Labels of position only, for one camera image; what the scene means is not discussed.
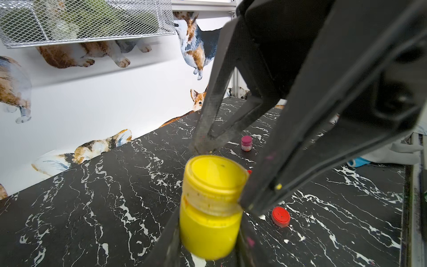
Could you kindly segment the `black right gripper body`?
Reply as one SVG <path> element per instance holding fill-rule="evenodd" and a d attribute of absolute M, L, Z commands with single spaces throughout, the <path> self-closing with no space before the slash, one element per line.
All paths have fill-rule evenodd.
<path fill-rule="evenodd" d="M 272 81 L 284 99 L 324 25 L 334 1 L 241 1 L 251 37 L 267 64 Z"/>

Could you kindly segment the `yellow paint jar lid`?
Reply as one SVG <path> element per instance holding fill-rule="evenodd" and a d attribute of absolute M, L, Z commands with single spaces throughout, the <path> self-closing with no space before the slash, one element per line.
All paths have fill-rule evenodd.
<path fill-rule="evenodd" d="M 239 198 L 249 173 L 240 164 L 215 155 L 191 158 L 183 174 L 184 203 L 212 216 L 242 212 Z"/>

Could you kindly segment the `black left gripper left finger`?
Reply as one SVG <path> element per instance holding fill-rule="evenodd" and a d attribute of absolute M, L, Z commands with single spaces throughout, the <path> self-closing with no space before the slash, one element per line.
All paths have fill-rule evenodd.
<path fill-rule="evenodd" d="M 181 255 L 180 208 L 173 212 L 159 240 L 141 263 L 142 267 L 179 267 Z"/>

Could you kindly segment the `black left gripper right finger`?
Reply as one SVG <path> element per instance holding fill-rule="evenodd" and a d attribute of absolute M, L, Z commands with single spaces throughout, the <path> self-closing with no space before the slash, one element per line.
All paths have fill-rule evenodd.
<path fill-rule="evenodd" d="M 250 217 L 243 214 L 235 246 L 236 267 L 275 267 L 267 250 L 258 238 Z"/>

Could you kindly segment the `magenta paint jar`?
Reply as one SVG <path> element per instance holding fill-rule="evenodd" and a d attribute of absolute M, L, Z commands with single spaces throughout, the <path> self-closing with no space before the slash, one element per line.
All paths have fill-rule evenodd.
<path fill-rule="evenodd" d="M 252 137 L 251 136 L 243 136 L 242 138 L 241 138 L 241 150 L 242 151 L 246 151 L 246 152 L 249 152 L 249 151 L 251 151 L 251 149 L 252 149 L 252 142 L 253 142 L 253 139 L 252 139 Z"/>

